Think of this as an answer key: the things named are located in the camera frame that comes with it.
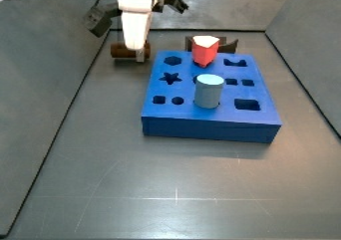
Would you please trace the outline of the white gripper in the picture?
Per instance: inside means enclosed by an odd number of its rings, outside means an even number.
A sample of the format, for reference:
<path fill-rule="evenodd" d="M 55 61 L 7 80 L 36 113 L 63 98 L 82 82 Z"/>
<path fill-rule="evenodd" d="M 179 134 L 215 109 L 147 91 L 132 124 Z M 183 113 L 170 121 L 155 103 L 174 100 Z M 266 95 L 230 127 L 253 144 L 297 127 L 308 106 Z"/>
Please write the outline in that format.
<path fill-rule="evenodd" d="M 159 0 L 118 0 L 126 46 L 136 51 L 136 61 L 142 63 L 151 56 L 151 44 L 146 43 L 152 10 Z"/>

